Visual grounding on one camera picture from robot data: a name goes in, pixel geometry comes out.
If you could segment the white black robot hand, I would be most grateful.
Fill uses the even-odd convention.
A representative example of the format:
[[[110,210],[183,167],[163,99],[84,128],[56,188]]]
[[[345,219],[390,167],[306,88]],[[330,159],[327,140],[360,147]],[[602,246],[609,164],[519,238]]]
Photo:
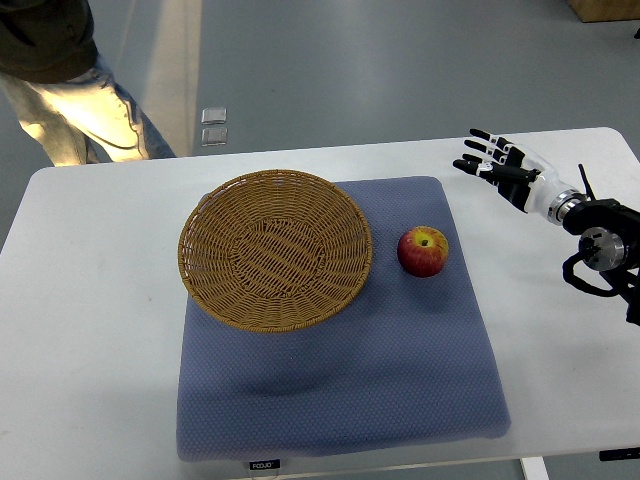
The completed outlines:
[[[471,129],[464,141],[469,151],[453,166],[478,177],[497,189],[499,195],[524,213],[537,213],[560,225],[562,210],[586,195],[563,182],[555,167],[533,150],[503,136]]]

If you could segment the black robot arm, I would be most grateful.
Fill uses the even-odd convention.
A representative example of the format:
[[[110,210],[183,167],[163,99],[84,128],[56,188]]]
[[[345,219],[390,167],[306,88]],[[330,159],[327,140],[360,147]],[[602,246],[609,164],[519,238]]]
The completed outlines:
[[[598,199],[583,165],[578,166],[586,192],[571,192],[561,200],[554,218],[570,234],[579,237],[578,250],[564,261],[566,283],[586,294],[627,303],[626,321],[639,323],[639,212],[615,199]],[[575,273],[583,263],[609,285],[588,283]]]

